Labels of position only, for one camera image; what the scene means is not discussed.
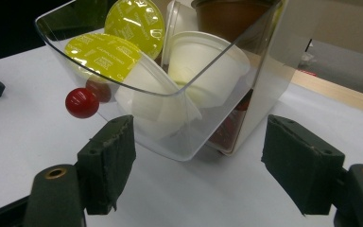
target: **transparent container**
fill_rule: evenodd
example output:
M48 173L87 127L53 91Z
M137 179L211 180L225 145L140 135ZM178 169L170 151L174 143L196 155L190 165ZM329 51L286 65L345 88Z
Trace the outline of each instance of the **transparent container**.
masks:
M164 16L163 18L165 18L166 8L170 3L170 1L164 0L127 2L146 7L147 3L153 3ZM207 35L216 40L216 44L212 46L216 51L212 51L210 55L199 57L202 59L201 67L196 67L194 70L183 65L179 67L181 69L177 67L175 69L175 64L180 64L179 61L173 61L175 62L174 65L166 64L161 67L159 66L161 65L160 57L155 59L153 55L141 51L138 58L135 58L135 65L122 81L98 72L98 70L69 57L65 53L66 46L76 37L85 34L105 33L107 15L114 4L116 2L107 0L72 1L38 17L35 26L47 46L53 50L57 59L66 69L67 74L63 76L70 77L75 82L75 88L91 87L91 81L94 81L95 88L105 91L104 98L100 99L98 110L102 117L111 120L124 114L132 114L134 116L135 140L138 144L167 158L188 161L207 143L222 122L252 89L268 45L271 21L277 3L274 3L264 16L259 18L254 25L248 26L231 43L199 31L185 31L186 34L184 35L179 33L173 34L175 37L166 38L165 30L169 23L164 22L161 39L173 42L168 46L187 44L193 41L194 45L200 49L201 45L205 46L206 42L203 42L202 39L205 39ZM261 30L261 35L258 35L258 29ZM188 37L191 34L196 36L197 32L199 32L200 37L204 38L199 38L197 41L196 38ZM184 37L184 40L176 42L177 35L179 38ZM222 45L217 43L219 39L222 40ZM177 48L169 48L171 56L172 50L175 49L176 52ZM191 59L192 56L200 52L204 51L198 53L181 51L178 58ZM232 52L244 53L246 59L236 59L235 54L231 54ZM225 59L238 61L238 67L242 68L240 71L233 69L237 71L236 76L238 78L233 79L232 85L223 82L225 87L226 85L232 87L232 89L228 89L230 91L227 93L223 92L225 90L223 85L213 83L213 78L216 78L214 74L219 71L216 69L225 67ZM168 68L174 69L172 73L167 72ZM120 67L111 70L124 71ZM221 100L213 100L213 98L217 98L217 94L221 94Z

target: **dark red object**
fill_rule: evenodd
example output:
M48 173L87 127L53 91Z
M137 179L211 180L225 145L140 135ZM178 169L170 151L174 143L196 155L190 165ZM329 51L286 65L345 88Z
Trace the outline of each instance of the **dark red object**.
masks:
M88 89L76 88L67 95L65 105L72 116L88 118L98 111L99 101Z
M99 102L109 102L111 100L111 88L104 79L90 77L85 83L85 88L94 93Z

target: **gray floor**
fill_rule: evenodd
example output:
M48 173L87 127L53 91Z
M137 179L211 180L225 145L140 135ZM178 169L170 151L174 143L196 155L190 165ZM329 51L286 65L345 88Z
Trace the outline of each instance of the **gray floor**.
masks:
M363 93L363 54L318 41L312 41L306 53L313 59L303 61L300 69Z

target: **brown container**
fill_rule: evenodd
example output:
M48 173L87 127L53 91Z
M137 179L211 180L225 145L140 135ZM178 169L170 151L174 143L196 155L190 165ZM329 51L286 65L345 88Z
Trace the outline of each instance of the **brown container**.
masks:
M273 0L194 0L199 30L233 42L254 24Z

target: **wooden edge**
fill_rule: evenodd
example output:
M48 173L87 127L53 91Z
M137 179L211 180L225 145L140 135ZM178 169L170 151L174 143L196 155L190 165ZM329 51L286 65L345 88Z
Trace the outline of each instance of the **wooden edge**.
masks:
M308 90L314 91L349 106L363 110L363 94L352 89L340 86L333 82L320 79L297 70L291 80Z

